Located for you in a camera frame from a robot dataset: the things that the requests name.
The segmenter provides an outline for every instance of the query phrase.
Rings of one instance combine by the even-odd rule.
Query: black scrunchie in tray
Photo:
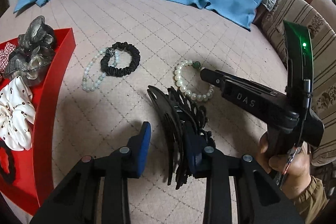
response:
[[[0,165],[0,175],[2,176],[3,180],[8,183],[8,184],[12,184],[15,180],[15,176],[16,176],[16,168],[15,168],[15,164],[14,164],[14,157],[12,154],[12,151],[8,148],[8,146],[5,144],[4,141],[0,140],[0,148],[3,148],[7,154],[8,157],[8,169],[9,169],[9,174],[6,173],[1,165]]]
[[[119,69],[109,66],[109,61],[111,57],[114,55],[113,50],[116,49],[125,50],[129,52],[130,55],[132,56],[132,61],[130,65],[127,66],[126,68]],[[139,64],[140,64],[140,52],[134,45],[128,44],[127,42],[124,43],[116,42],[115,44],[112,45],[112,47],[106,50],[103,59],[100,61],[100,68],[103,72],[106,73],[106,75],[123,77],[125,75],[130,75],[132,72],[134,72],[136,68],[139,66]]]

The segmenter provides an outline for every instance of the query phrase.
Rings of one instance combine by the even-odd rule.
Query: metal bolt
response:
[[[91,159],[92,159],[91,156],[86,155],[86,156],[83,156],[83,157],[82,157],[82,162],[89,162]]]
[[[206,146],[204,148],[204,151],[205,151],[205,153],[212,153],[215,150],[214,150],[214,148],[212,146]]]
[[[129,152],[129,148],[127,146],[123,146],[119,149],[119,152],[122,154],[127,154]]]
[[[252,156],[251,155],[244,155],[243,156],[243,160],[244,161],[247,161],[247,162],[251,162],[253,160]]]

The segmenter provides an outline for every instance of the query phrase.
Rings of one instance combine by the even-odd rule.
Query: striped fabric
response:
[[[312,107],[325,125],[320,144],[312,156],[313,165],[336,159],[336,34],[323,17],[304,0],[278,0],[262,20],[262,29],[281,60],[286,63],[283,20],[307,26],[314,59]]]

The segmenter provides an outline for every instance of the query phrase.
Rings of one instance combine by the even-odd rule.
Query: sleeve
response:
[[[328,202],[322,181],[311,176],[309,186],[292,201],[305,223],[312,223]]]

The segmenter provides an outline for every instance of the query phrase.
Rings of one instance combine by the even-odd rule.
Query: human hand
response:
[[[259,151],[256,155],[257,162],[269,173],[271,169],[283,172],[287,161],[287,155],[275,155],[271,158],[266,156],[268,148],[267,132],[260,138]],[[287,170],[287,178],[281,187],[289,199],[299,196],[310,184],[310,158],[302,147],[300,153],[296,154]]]

